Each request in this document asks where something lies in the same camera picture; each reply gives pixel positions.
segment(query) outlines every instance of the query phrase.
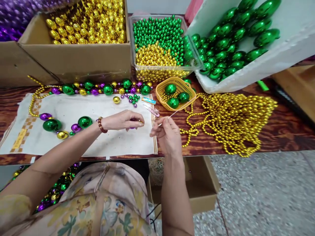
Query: person's left hand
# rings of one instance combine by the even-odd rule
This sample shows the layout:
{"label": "person's left hand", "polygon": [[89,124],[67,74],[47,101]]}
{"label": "person's left hand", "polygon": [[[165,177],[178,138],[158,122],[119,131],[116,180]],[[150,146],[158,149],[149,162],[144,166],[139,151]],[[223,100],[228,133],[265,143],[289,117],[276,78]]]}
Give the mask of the person's left hand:
{"label": "person's left hand", "polygon": [[144,118],[141,114],[124,110],[115,115],[105,117],[101,121],[103,129],[107,130],[121,130],[129,128],[138,128],[144,126]]}

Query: needle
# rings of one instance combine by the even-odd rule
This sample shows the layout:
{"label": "needle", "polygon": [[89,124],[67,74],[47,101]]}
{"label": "needle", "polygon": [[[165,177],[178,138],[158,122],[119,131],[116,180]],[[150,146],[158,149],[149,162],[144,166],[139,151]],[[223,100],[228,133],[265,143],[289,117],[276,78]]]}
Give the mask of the needle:
{"label": "needle", "polygon": [[173,116],[176,112],[178,112],[183,106],[185,106],[186,104],[183,104],[177,111],[175,111],[172,115],[170,115],[167,119],[169,119],[171,116]]}

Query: box of green beads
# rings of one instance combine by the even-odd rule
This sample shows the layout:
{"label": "box of green beads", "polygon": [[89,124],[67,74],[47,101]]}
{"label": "box of green beads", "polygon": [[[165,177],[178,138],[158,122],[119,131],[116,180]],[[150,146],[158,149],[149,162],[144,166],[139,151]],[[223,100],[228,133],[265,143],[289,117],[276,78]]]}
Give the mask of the box of green beads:
{"label": "box of green beads", "polygon": [[184,78],[203,68],[197,48],[185,35],[187,25],[177,15],[129,17],[132,60],[136,77],[144,82]]}

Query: tag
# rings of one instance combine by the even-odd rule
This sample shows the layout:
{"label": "tag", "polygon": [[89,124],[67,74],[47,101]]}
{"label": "tag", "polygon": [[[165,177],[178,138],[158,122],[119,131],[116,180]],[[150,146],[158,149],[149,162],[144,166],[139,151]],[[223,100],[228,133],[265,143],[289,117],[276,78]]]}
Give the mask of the tag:
{"label": "tag", "polygon": [[20,147],[22,140],[26,134],[26,131],[27,131],[27,129],[21,130],[21,132],[19,133],[19,136],[17,137],[12,149],[18,149]]}

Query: plastic container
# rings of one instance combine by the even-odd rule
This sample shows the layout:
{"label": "plastic container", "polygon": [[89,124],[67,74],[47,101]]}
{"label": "plastic container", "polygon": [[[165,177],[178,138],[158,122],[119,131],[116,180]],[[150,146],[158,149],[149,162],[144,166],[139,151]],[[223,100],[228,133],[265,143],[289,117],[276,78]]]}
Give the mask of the plastic container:
{"label": "plastic container", "polygon": [[[185,78],[190,75],[193,71],[198,69],[203,69],[203,63],[200,60],[197,52],[197,48],[195,47],[192,39],[188,36],[190,49],[193,52],[193,59],[190,61],[189,65],[184,66],[175,66],[175,67],[168,67],[168,66],[140,66],[136,62],[136,45],[135,45],[135,36],[134,36],[134,27],[133,24],[138,22],[142,19],[164,19],[166,17],[171,17],[172,15],[143,15],[143,16],[130,16],[129,17],[129,26],[130,26],[130,39],[131,39],[131,50],[132,50],[132,61],[133,66],[135,67],[136,77],[138,80],[147,82],[153,81],[153,78],[158,78],[158,81],[166,80],[170,77],[179,77]],[[181,21],[181,28],[184,30],[182,37],[186,35],[187,32],[187,25],[185,19],[179,15],[175,15],[175,19],[180,18]]]}
{"label": "plastic container", "polygon": [[[165,91],[165,87],[169,84],[174,84],[176,86],[175,94],[180,94],[181,92],[186,92],[189,94],[189,101],[186,103],[183,103],[183,104],[179,104],[178,109],[171,108],[167,104],[167,101],[162,99],[162,94]],[[157,85],[155,92],[156,92],[158,101],[163,105],[163,107],[165,107],[166,110],[169,110],[169,111],[183,110],[196,100],[196,93],[191,88],[190,84],[186,83],[185,81],[183,81],[179,77],[171,77],[171,78],[164,80],[163,82],[161,82],[160,84]]]}

